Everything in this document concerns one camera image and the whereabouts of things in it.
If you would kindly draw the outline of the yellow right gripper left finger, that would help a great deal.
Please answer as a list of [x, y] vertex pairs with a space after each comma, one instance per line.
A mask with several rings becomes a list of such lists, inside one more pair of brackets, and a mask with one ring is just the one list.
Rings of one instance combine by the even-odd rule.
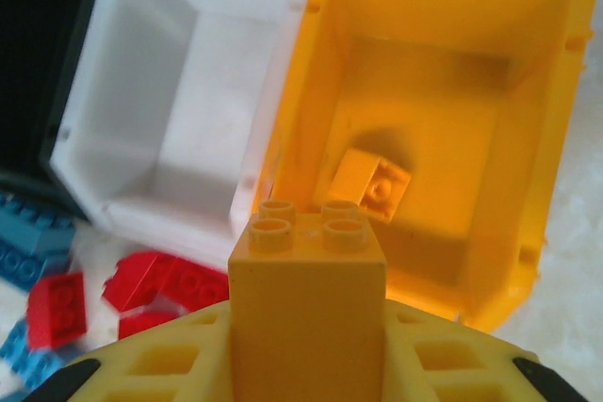
[[95, 349], [23, 402], [234, 402], [223, 301]]

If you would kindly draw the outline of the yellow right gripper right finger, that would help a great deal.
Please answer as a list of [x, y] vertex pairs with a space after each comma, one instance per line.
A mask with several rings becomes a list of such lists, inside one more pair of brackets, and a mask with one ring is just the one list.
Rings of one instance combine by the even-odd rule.
[[387, 300], [383, 402], [578, 402], [537, 355]]

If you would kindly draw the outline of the yellow square lego brick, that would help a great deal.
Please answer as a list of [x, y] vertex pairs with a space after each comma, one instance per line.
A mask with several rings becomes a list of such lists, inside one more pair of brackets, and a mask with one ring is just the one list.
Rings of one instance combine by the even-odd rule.
[[386, 261], [349, 201], [266, 201], [229, 258], [236, 402], [380, 402]]

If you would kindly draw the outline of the yellow plastic bin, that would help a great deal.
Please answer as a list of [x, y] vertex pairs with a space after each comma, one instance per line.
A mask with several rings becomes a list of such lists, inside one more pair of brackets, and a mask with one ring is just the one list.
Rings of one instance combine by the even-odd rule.
[[346, 150], [390, 160], [387, 296], [494, 330], [537, 277], [595, 2], [307, 0], [255, 200], [315, 213]]

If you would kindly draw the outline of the white plastic bin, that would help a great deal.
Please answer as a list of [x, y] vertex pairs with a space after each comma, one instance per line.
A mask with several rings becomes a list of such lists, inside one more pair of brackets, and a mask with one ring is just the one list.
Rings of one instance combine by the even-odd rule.
[[225, 268], [307, 0], [95, 0], [51, 166], [99, 229]]

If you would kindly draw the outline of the black plastic bin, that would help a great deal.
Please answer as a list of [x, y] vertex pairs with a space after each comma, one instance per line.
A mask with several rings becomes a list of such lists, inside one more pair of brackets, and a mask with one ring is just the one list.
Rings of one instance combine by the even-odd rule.
[[95, 0], [0, 0], [0, 188], [85, 214], [51, 168]]

